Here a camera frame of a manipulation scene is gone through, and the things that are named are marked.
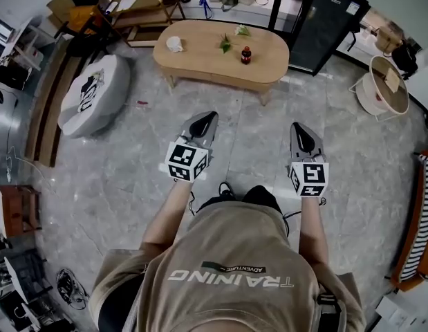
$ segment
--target round pouf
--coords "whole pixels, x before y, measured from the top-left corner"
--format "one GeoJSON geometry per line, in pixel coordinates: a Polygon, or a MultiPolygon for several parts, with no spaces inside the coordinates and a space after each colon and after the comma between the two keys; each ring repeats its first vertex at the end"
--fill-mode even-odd
{"type": "Polygon", "coordinates": [[[58,120],[63,134],[79,138],[107,125],[126,101],[129,80],[129,65],[118,55],[88,65],[63,99],[58,120]]]}

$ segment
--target marble floor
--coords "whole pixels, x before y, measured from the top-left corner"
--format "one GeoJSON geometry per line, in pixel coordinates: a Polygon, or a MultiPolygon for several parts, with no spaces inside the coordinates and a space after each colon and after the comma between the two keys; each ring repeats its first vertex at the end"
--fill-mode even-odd
{"type": "MultiPolygon", "coordinates": [[[[330,185],[322,218],[336,273],[353,272],[368,321],[391,286],[389,273],[404,230],[412,185],[413,151],[428,147],[422,111],[411,102],[407,115],[376,122],[348,91],[364,71],[332,57],[323,75],[288,71],[262,107],[255,95],[226,86],[179,80],[170,89],[154,64],[152,50],[118,44],[129,59],[131,85],[125,107],[99,133],[86,139],[62,137],[57,164],[33,173],[42,192],[37,246],[54,282],[61,267],[74,271],[88,292],[109,248],[137,248],[148,221],[173,181],[158,171],[169,141],[195,113],[219,114],[214,160],[207,179],[194,186],[198,208],[225,179],[235,192],[263,184],[291,212],[285,166],[290,125],[302,122],[324,139],[330,185]],[[137,105],[137,101],[148,102],[137,105]]],[[[191,221],[187,212],[179,235],[191,221]]],[[[299,215],[289,219],[290,241],[298,246],[299,215]]],[[[93,331],[87,311],[65,311],[83,331],[93,331]]]]}

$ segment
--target black shoe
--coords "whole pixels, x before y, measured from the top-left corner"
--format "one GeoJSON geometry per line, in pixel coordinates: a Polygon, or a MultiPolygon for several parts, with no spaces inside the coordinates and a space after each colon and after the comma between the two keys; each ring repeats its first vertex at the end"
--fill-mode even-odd
{"type": "Polygon", "coordinates": [[[232,187],[226,181],[220,183],[218,187],[218,194],[220,194],[221,196],[233,196],[235,198],[235,193],[232,190],[232,187]]]}

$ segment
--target white box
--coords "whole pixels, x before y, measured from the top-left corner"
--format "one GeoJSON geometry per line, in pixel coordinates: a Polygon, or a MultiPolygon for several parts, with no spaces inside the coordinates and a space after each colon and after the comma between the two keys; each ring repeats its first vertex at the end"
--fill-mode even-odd
{"type": "Polygon", "coordinates": [[[322,196],[329,183],[329,164],[293,162],[289,178],[297,196],[322,196]]]}
{"type": "Polygon", "coordinates": [[[167,148],[165,164],[171,177],[194,182],[209,165],[209,152],[199,147],[171,142],[167,148]]]}

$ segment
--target person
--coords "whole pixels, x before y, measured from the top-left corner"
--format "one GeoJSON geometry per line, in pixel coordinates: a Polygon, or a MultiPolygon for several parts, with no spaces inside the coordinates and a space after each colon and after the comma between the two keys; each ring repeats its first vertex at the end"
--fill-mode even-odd
{"type": "Polygon", "coordinates": [[[100,332],[364,331],[356,287],[349,290],[328,267],[317,198],[301,200],[296,253],[263,186],[238,201],[221,183],[219,196],[175,241],[191,190],[177,181],[140,249],[105,257],[89,301],[100,332]],[[329,307],[335,315],[322,315],[329,307]]]}

